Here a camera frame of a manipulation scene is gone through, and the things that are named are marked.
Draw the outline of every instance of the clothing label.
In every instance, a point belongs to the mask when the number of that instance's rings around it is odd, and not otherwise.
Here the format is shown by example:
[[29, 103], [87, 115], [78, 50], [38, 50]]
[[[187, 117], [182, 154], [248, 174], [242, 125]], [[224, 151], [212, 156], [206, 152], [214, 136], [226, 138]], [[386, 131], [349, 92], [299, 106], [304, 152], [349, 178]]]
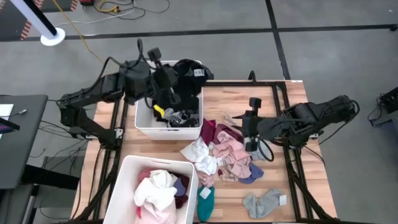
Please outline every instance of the clothing label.
[[205, 76], [205, 71], [203, 69], [195, 69], [193, 75], [195, 77]]
[[203, 190], [200, 192], [199, 195], [200, 195], [203, 199], [206, 199], [206, 198], [209, 196], [210, 193], [211, 193], [211, 190], [208, 189], [207, 187], [204, 187]]
[[225, 162], [225, 158], [224, 158], [224, 157], [222, 157], [222, 158], [216, 158], [216, 160], [217, 160], [217, 165], [218, 165], [218, 166], [225, 166], [225, 165], [226, 165], [226, 162]]
[[286, 201], [287, 201], [286, 195], [281, 195], [281, 196], [279, 196], [279, 205], [280, 205], [280, 206], [286, 205]]
[[214, 144], [213, 142], [210, 142], [210, 143], [209, 143], [209, 149], [210, 149], [210, 150], [213, 150], [213, 148], [214, 148], [215, 145], [216, 145], [216, 144]]

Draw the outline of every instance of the gray carpet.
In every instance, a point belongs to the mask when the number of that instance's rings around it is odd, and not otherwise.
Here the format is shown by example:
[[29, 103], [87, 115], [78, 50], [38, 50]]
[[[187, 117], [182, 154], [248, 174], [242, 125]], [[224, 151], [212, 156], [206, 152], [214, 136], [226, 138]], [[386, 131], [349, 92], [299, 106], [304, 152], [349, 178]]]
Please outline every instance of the gray carpet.
[[[78, 28], [84, 34], [116, 34], [270, 27], [264, 1], [170, 2], [170, 10], [164, 14], [148, 14], [136, 21], [110, 19], [92, 25], [80, 24]], [[164, 6], [162, 1], [137, 3], [153, 7], [153, 10], [161, 10]], [[394, 0], [272, 0], [272, 5], [279, 27], [398, 22], [398, 3]], [[79, 21], [104, 17], [92, 9], [83, 12], [80, 7], [68, 15]], [[65, 22], [59, 13], [46, 16], [54, 24]], [[64, 29], [68, 35], [75, 35], [70, 26]], [[30, 36], [37, 35], [32, 29]], [[375, 99], [380, 93], [398, 86], [395, 66], [398, 32], [293, 32], [280, 36], [290, 76], [294, 80], [304, 80], [309, 100], [319, 103], [346, 94], [361, 105], [358, 117], [321, 146], [338, 216], [357, 222], [396, 223], [398, 133], [389, 126], [372, 128], [366, 117], [376, 106]], [[164, 60], [192, 58], [202, 61], [217, 79], [246, 79], [250, 70], [256, 71], [258, 79], [283, 79], [271, 33], [146, 37], [143, 41], [146, 50], [159, 47]], [[96, 39], [87, 40], [87, 43], [101, 58], [112, 55], [118, 60], [129, 60], [137, 57], [135, 38]], [[90, 85], [100, 71], [100, 64], [80, 40], [66, 40], [52, 48], [39, 42], [9, 42], [0, 43], [0, 68], [1, 94], [45, 93], [57, 99], [64, 93]], [[52, 103], [48, 103], [44, 119], [59, 121], [58, 109]], [[325, 136], [337, 127], [327, 127]], [[53, 156], [73, 142], [39, 133], [32, 155], [46, 147], [44, 155]], [[29, 163], [41, 165], [42, 160], [43, 157], [30, 159]], [[53, 216], [67, 216], [71, 207], [72, 204], [48, 212]], [[43, 220], [38, 214], [36, 223]]]

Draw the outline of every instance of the teal sock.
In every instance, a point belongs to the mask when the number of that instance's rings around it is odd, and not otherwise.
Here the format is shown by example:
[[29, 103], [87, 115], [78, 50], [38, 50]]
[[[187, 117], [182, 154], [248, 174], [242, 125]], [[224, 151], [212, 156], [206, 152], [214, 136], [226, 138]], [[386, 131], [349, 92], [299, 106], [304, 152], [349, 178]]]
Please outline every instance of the teal sock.
[[204, 186], [198, 190], [198, 206], [197, 213], [201, 222], [207, 221], [214, 209], [214, 187], [210, 187], [211, 193], [206, 199], [202, 198], [199, 194], [205, 188]]

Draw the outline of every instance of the pink cloth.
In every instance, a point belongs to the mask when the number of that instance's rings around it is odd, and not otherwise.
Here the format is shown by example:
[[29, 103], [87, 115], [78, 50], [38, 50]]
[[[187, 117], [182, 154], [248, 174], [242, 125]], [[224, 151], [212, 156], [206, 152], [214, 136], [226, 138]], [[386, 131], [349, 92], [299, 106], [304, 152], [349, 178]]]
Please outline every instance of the pink cloth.
[[235, 175], [237, 178], [248, 178], [251, 175], [249, 164], [251, 162], [250, 157], [245, 157], [240, 160], [236, 160], [235, 157], [230, 154], [225, 157], [228, 170]]
[[216, 158], [226, 157], [229, 154], [232, 154], [238, 161], [250, 156], [250, 154], [244, 150], [244, 145], [235, 140], [235, 138], [230, 136], [227, 132], [221, 131], [218, 134], [217, 139], [220, 144], [215, 145], [213, 149], [213, 155]]
[[138, 175], [138, 179], [139, 182], [141, 183], [142, 180], [144, 180], [145, 178], [149, 178], [150, 177], [150, 170], [149, 169], [144, 169], [139, 175]]
[[205, 187], [209, 188], [214, 186], [214, 174], [207, 175], [199, 170], [197, 170], [197, 174], [201, 184], [203, 184]]
[[141, 218], [136, 217], [135, 224], [175, 224], [176, 221], [175, 202], [163, 211], [156, 209], [153, 204], [145, 202], [141, 207]]
[[216, 127], [216, 132], [214, 133], [214, 139], [213, 142], [214, 144], [219, 144], [220, 141], [218, 140], [217, 136], [220, 132], [225, 131], [226, 133], [228, 133], [230, 136], [232, 136], [235, 140], [237, 140], [240, 143], [244, 142], [242, 133], [237, 133], [236, 131], [234, 131], [235, 129], [231, 129], [231, 127], [229, 127], [228, 125], [225, 124], [217, 124]]

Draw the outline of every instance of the pole base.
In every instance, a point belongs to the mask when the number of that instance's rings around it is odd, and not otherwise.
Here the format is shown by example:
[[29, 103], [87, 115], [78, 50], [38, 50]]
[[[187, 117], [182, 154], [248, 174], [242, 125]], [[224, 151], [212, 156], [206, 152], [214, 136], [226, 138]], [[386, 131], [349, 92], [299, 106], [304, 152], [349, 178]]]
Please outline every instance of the pole base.
[[48, 39], [48, 38], [44, 37], [43, 35], [41, 36], [40, 41], [43, 45], [49, 46], [49, 47], [55, 46], [55, 45], [61, 43], [65, 39], [65, 36], [66, 36], [65, 31], [58, 27], [55, 29], [57, 30], [57, 34], [55, 35], [54, 38]]

